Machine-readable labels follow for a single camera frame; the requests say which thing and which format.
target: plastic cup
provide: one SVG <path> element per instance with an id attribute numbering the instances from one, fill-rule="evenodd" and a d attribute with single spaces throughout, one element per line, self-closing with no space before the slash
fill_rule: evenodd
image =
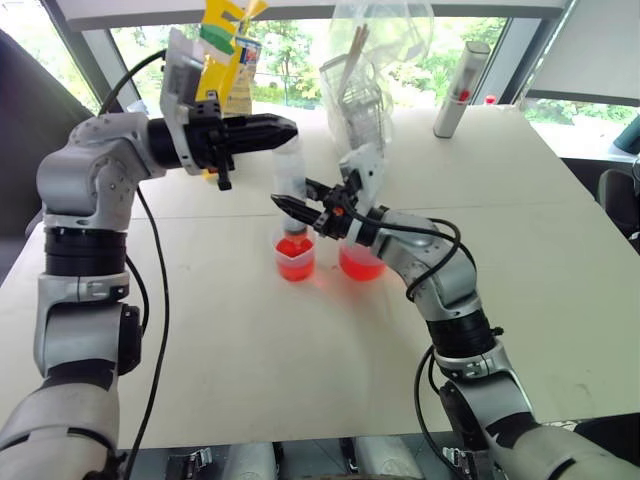
<path id="1" fill-rule="evenodd" d="M 378 278 L 384 272 L 385 264 L 373 256 L 362 245 L 340 244 L 340 268 L 350 278 L 358 282 L 368 282 Z"/>
<path id="2" fill-rule="evenodd" d="M 299 255 L 286 255 L 278 249 L 278 247 L 282 245 L 282 241 L 300 242 L 303 239 L 311 241 L 312 245 L 311 248 Z M 307 231 L 300 235 L 289 235 L 283 233 L 282 230 L 278 230 L 273 234 L 272 244 L 278 273 L 280 273 L 282 278 L 289 280 L 290 282 L 299 282 L 311 276 L 316 263 L 315 232 Z"/>

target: wire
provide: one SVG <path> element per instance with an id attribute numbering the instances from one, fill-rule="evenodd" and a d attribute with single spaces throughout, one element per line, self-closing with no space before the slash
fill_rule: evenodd
<path id="1" fill-rule="evenodd" d="M 140 295 L 142 296 L 142 335 L 144 336 L 144 332 L 147 330 L 147 324 L 149 323 L 149 295 L 147 294 L 147 287 L 142 280 L 142 276 L 129 255 L 127 255 L 127 266 L 129 270 L 131 270 L 133 278 L 135 278 L 138 288 L 140 289 Z"/>
<path id="2" fill-rule="evenodd" d="M 442 454 L 438 445 L 431 437 L 429 430 L 427 429 L 427 425 L 424 423 L 424 417 L 422 416 L 422 407 L 420 406 L 420 378 L 422 377 L 422 372 L 424 371 L 424 365 L 427 363 L 429 358 L 433 358 L 433 345 L 427 348 L 427 351 L 424 352 L 424 355 L 420 359 L 420 363 L 418 363 L 418 369 L 416 370 L 416 377 L 413 382 L 413 403 L 416 408 L 416 415 L 418 417 L 418 423 L 420 424 L 420 430 L 422 430 L 422 436 L 425 441 L 433 450 L 433 453 L 438 459 L 449 469 L 451 473 L 455 475 L 459 480 L 468 480 L 462 472 L 460 472 L 447 458 Z"/>
<path id="3" fill-rule="evenodd" d="M 158 58 L 164 58 L 167 51 L 160 50 L 159 52 L 154 53 L 153 55 L 148 56 L 141 62 L 139 62 L 135 67 L 129 70 L 113 87 L 113 89 L 107 95 L 102 106 L 100 107 L 100 112 L 98 115 L 102 115 L 106 113 L 113 102 L 115 101 L 118 93 L 122 89 L 122 87 L 129 81 L 133 76 L 142 70 L 145 66 L 149 65 L 154 60 Z M 164 326 L 162 329 L 162 339 L 160 341 L 160 350 L 158 352 L 158 358 L 156 360 L 155 370 L 153 372 L 153 380 L 151 382 L 151 389 L 149 390 L 149 398 L 147 400 L 147 406 L 144 411 L 144 415 L 142 417 L 142 421 L 140 422 L 140 427 L 138 428 L 138 433 L 133 442 L 133 446 L 131 447 L 131 451 L 129 453 L 129 460 L 127 462 L 127 466 L 124 471 L 124 480 L 129 480 L 131 478 L 131 472 L 133 471 L 133 465 L 135 464 L 136 457 L 138 456 L 138 451 L 140 450 L 140 444 L 142 443 L 142 438 L 144 437 L 144 432 L 147 429 L 147 424 L 149 423 L 149 418 L 151 417 L 151 412 L 153 411 L 153 404 L 156 399 L 156 394 L 158 393 L 158 384 L 160 383 L 160 373 L 162 372 L 162 362 L 164 361 L 164 354 L 167 349 L 167 340 L 169 338 L 169 281 L 167 278 L 167 268 L 164 262 L 164 255 L 162 253 L 162 246 L 160 245 L 160 235 L 158 234 L 158 226 L 156 225 L 156 221 L 149 209 L 149 205 L 147 204 L 144 195 L 142 195 L 142 191 L 138 187 L 136 189 L 136 193 L 138 194 L 138 198 L 140 199 L 140 203 L 144 208 L 147 217 L 149 218 L 149 223 L 151 224 L 151 229 L 153 231 L 153 239 L 155 241 L 156 249 L 158 251 L 158 261 L 160 262 L 160 271 L 162 274 L 162 287 L 164 293 Z M 138 269 L 135 268 L 135 265 L 131 261 L 130 258 L 127 257 L 127 265 L 131 269 L 131 273 L 138 282 L 138 286 L 140 287 L 140 292 L 142 294 L 142 302 L 144 305 L 144 315 L 142 320 L 142 331 L 146 330 L 148 318 L 149 318 L 149 298 L 146 292 L 146 287 L 144 286 L 144 282 L 142 281 L 142 277 L 138 272 Z"/>
<path id="4" fill-rule="evenodd" d="M 439 230 L 433 230 L 433 229 L 423 228 L 423 227 L 414 227 L 414 226 L 410 226 L 410 225 L 397 225 L 395 223 L 386 223 L 386 222 L 381 222 L 379 220 L 374 220 L 372 218 L 366 217 L 366 216 L 361 215 L 360 213 L 358 213 L 353 208 L 353 206 L 351 206 L 348 202 L 344 202 L 342 207 L 344 208 L 344 210 L 349 215 L 351 215 L 356 220 L 359 220 L 360 222 L 362 222 L 364 224 L 371 225 L 373 227 L 386 228 L 386 229 L 389 229 L 389 230 L 396 230 L 396 231 L 399 231 L 399 232 L 422 233 L 422 234 L 425 234 L 425 235 L 432 235 L 434 237 L 442 238 L 444 240 L 448 240 L 448 241 L 452 242 L 451 249 L 449 249 L 449 251 L 446 253 L 446 255 L 444 257 L 442 257 L 442 259 L 437 264 L 435 264 L 432 268 L 430 268 L 429 270 L 424 272 L 422 275 L 419 275 L 407 287 L 405 295 L 406 295 L 407 299 L 409 301 L 411 301 L 411 302 L 414 301 L 414 291 L 415 291 L 415 289 L 422 282 L 424 282 L 427 278 L 431 277 L 438 270 L 440 270 L 442 267 L 444 267 L 446 265 L 446 263 L 449 260 L 451 260 L 451 258 L 453 258 L 453 256 L 456 254 L 458 249 L 460 249 L 460 250 L 462 250 L 464 252 L 464 254 L 467 256 L 467 258 L 469 258 L 469 260 L 473 264 L 474 268 L 476 266 L 476 262 L 473 259 L 473 255 L 471 255 L 471 252 L 469 251 L 469 249 L 461 243 L 460 230 L 458 229 L 458 227 L 455 224 L 453 224 L 452 222 L 449 222 L 448 220 L 443 220 L 443 219 L 440 219 L 440 218 L 430 218 L 429 219 L 433 223 L 440 223 L 440 224 L 446 225 L 447 227 L 451 228 L 451 230 L 453 230 L 453 233 L 454 233 L 453 237 L 451 235 L 443 233 L 443 232 L 441 232 Z"/>
<path id="5" fill-rule="evenodd" d="M 151 214 L 151 210 L 149 210 L 149 205 L 147 205 L 147 201 L 142 195 L 142 191 L 140 188 L 136 190 L 138 194 L 138 198 L 140 199 L 140 203 L 142 203 L 142 207 L 149 217 L 149 223 L 151 224 L 151 229 L 153 230 L 153 239 L 156 244 L 156 249 L 158 250 L 158 260 L 160 261 L 160 271 L 162 273 L 162 287 L 164 289 L 164 327 L 162 330 L 162 340 L 160 342 L 160 351 L 158 352 L 158 359 L 156 360 L 156 368 L 153 372 L 153 381 L 151 382 L 151 389 L 149 391 L 149 399 L 147 400 L 147 407 L 144 411 L 144 416 L 142 417 L 142 422 L 140 423 L 140 428 L 138 429 L 138 434 L 136 435 L 136 439 L 133 442 L 133 446 L 131 447 L 131 452 L 129 453 L 129 461 L 127 462 L 127 466 L 124 473 L 124 480 L 129 480 L 131 477 L 131 471 L 133 470 L 133 464 L 136 461 L 136 457 L 138 455 L 138 451 L 140 450 L 140 443 L 142 442 L 142 437 L 144 436 L 144 432 L 147 429 L 147 424 L 149 423 L 149 418 L 151 417 L 151 411 L 153 410 L 153 403 L 156 399 L 156 393 L 158 392 L 158 383 L 160 382 L 160 373 L 162 371 L 162 361 L 164 360 L 164 353 L 167 348 L 167 339 L 169 337 L 169 282 L 167 280 L 167 268 L 164 263 L 164 255 L 162 254 L 162 246 L 160 245 L 160 235 L 158 234 L 158 226 L 156 225 L 156 221 Z"/>
<path id="6" fill-rule="evenodd" d="M 107 98 L 104 99 L 104 102 L 102 102 L 102 106 L 100 107 L 98 115 L 107 113 L 107 111 L 111 108 L 111 105 L 113 105 L 113 102 L 115 102 L 118 93 L 120 93 L 120 90 L 122 90 L 122 87 L 124 87 L 125 84 L 129 80 L 131 80 L 131 78 L 133 78 L 136 73 L 138 73 L 140 70 L 142 70 L 144 67 L 157 60 L 158 58 L 164 58 L 166 53 L 167 50 L 164 49 L 154 53 L 153 55 L 149 55 L 147 58 L 136 64 L 135 67 L 125 73 L 124 76 L 118 81 L 118 83 L 116 83 L 115 86 L 111 89 L 109 95 L 107 95 Z"/>
<path id="7" fill-rule="evenodd" d="M 429 385 L 431 385 L 431 390 L 435 392 L 436 395 L 440 395 L 440 389 L 436 385 L 436 382 L 433 380 L 433 365 L 436 363 L 436 356 L 432 353 L 431 358 L 429 358 L 429 368 L 427 369 L 429 379 Z"/>

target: window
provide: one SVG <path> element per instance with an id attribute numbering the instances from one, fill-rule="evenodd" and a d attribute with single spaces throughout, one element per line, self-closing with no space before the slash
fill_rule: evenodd
<path id="1" fill-rule="evenodd" d="M 98 101 L 58 36 L 49 15 L 36 0 L 0 0 L 0 28 L 47 69 L 93 113 Z"/>
<path id="2" fill-rule="evenodd" d="M 432 106 L 446 95 L 449 78 L 464 42 L 484 41 L 493 49 L 506 18 L 435 18 L 429 56 L 417 65 L 388 72 L 388 84 L 397 106 Z M 254 84 L 254 103 L 314 109 L 322 104 L 318 67 L 326 60 L 326 32 L 331 20 L 270 20 L 251 24 L 249 36 L 262 43 Z M 198 25 L 177 25 L 188 37 L 198 35 Z M 166 48 L 171 26 L 114 28 L 111 30 L 122 57 L 131 68 L 144 57 Z M 153 115 L 162 83 L 159 68 L 147 68 L 135 83 Z"/>
<path id="3" fill-rule="evenodd" d="M 612 158 L 612 142 L 640 114 L 633 107 L 545 98 L 527 98 L 523 107 L 524 116 L 556 155 L 597 160 Z"/>
<path id="4" fill-rule="evenodd" d="M 177 28 L 188 38 L 198 37 L 200 26 L 197 24 L 158 25 L 147 27 L 112 28 L 111 35 L 122 55 L 128 69 L 133 68 L 140 60 L 167 48 L 169 31 Z M 162 88 L 162 71 L 160 62 L 153 63 L 139 71 L 133 78 L 138 92 L 144 101 L 151 117 L 160 117 L 160 90 Z"/>

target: green foliage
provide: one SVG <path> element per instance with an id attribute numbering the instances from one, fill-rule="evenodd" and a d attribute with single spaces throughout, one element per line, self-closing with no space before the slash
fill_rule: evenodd
<path id="1" fill-rule="evenodd" d="M 278 87 L 263 87 L 254 85 L 251 87 L 251 98 L 254 102 L 284 104 L 284 89 Z"/>
<path id="2" fill-rule="evenodd" d="M 504 18 L 438 18 L 429 55 L 416 66 L 399 65 L 390 76 L 402 85 L 435 92 L 440 103 L 449 89 L 466 41 L 486 42 L 493 49 L 500 38 Z"/>
<path id="3" fill-rule="evenodd" d="M 320 84 L 309 62 L 311 35 L 292 20 L 253 22 L 248 35 L 262 43 L 260 64 L 284 81 L 282 103 L 303 108 L 319 103 Z"/>
<path id="4" fill-rule="evenodd" d="M 476 18 L 461 35 L 465 42 L 485 42 L 493 49 L 504 28 L 504 18 Z"/>
<path id="5" fill-rule="evenodd" d="M 15 2 L 8 11 L 0 6 L 0 11 L 0 29 L 20 44 L 80 103 L 93 113 L 97 113 L 100 106 L 96 97 L 40 3 Z"/>
<path id="6" fill-rule="evenodd" d="M 637 113 L 632 107 L 620 105 L 569 102 L 545 98 L 528 100 L 524 111 L 525 118 L 530 122 L 561 125 L 573 125 L 573 118 L 579 115 L 626 125 L 631 123 Z"/>

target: table surface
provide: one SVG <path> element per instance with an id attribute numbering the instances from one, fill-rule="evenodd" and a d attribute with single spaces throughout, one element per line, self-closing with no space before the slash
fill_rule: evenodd
<path id="1" fill-rule="evenodd" d="M 506 330 L 538 420 L 638 410 L 639 257 L 519 113 L 472 108 L 448 143 L 431 135 L 433 117 L 396 117 L 381 201 L 461 228 L 485 311 Z M 329 137 L 308 125 L 300 129 L 309 176 L 337 180 Z M 402 142 L 415 148 L 403 151 Z M 278 276 L 270 163 L 268 154 L 238 159 L 232 192 L 178 172 L 146 185 L 172 323 L 143 447 L 418 431 L 412 380 L 429 343 L 422 318 L 392 272 L 368 284 L 348 280 L 329 239 L 318 242 L 311 279 Z M 31 344 L 43 243 L 38 228 L 0 289 L 0 418 L 41 382 Z M 128 249 L 152 311 L 143 362 L 120 380 L 123 448 L 142 417 L 162 331 L 146 220 L 132 220 Z M 132 290 L 129 303 L 140 305 Z M 423 402 L 431 428 L 449 429 L 426 389 Z"/>

